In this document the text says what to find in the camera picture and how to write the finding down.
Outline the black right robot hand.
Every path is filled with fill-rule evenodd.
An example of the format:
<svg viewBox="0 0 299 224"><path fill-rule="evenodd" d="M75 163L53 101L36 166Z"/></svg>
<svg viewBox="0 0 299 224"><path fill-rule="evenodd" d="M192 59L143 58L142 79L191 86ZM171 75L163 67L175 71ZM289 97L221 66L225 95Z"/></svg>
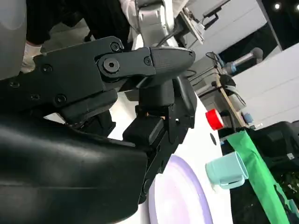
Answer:
<svg viewBox="0 0 299 224"><path fill-rule="evenodd" d="M116 37L48 52L0 83L0 221L114 224L133 215L194 128L194 51Z"/></svg>

